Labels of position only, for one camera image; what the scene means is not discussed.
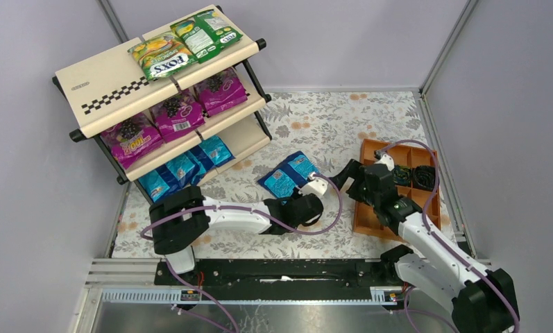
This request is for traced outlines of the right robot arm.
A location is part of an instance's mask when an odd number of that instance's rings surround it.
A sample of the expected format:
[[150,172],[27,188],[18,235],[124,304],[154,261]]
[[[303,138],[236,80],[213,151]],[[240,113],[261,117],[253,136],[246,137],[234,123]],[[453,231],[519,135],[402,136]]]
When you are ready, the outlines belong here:
[[406,246],[390,250],[399,279],[448,311],[459,332],[519,332],[511,276],[501,268],[489,269],[450,242],[415,201],[399,194],[393,168],[392,160],[370,165],[351,160],[330,180],[342,188],[352,179],[348,196],[371,206],[382,225],[423,254],[418,257]]

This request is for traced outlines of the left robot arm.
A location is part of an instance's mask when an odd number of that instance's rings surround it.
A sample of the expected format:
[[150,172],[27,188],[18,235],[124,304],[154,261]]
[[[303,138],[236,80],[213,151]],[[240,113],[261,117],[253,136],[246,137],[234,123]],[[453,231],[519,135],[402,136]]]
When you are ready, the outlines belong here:
[[150,226],[142,237],[153,242],[154,253],[170,259],[179,274],[194,270],[192,243],[210,230],[281,235],[315,224],[323,214],[314,194],[266,199],[257,203],[230,203],[204,196],[187,187],[152,204]]

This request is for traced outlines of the blue candy bag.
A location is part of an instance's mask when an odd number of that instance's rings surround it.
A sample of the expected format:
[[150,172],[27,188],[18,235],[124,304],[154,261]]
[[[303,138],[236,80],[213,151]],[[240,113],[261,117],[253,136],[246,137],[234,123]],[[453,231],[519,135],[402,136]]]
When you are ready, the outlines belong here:
[[286,198],[293,195],[295,188],[306,185],[311,173],[318,172],[310,159],[302,151],[297,151],[262,176],[257,183],[274,197]]

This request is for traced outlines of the green Fox's candy bag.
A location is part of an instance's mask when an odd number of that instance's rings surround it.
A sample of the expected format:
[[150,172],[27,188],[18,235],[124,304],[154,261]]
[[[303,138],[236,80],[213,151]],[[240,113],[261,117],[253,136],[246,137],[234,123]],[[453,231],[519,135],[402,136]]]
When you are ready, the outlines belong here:
[[242,34],[216,10],[204,10],[170,25],[199,63],[215,58],[222,50],[240,41]]
[[129,48],[146,80],[167,78],[197,63],[196,56],[172,31],[166,31]]

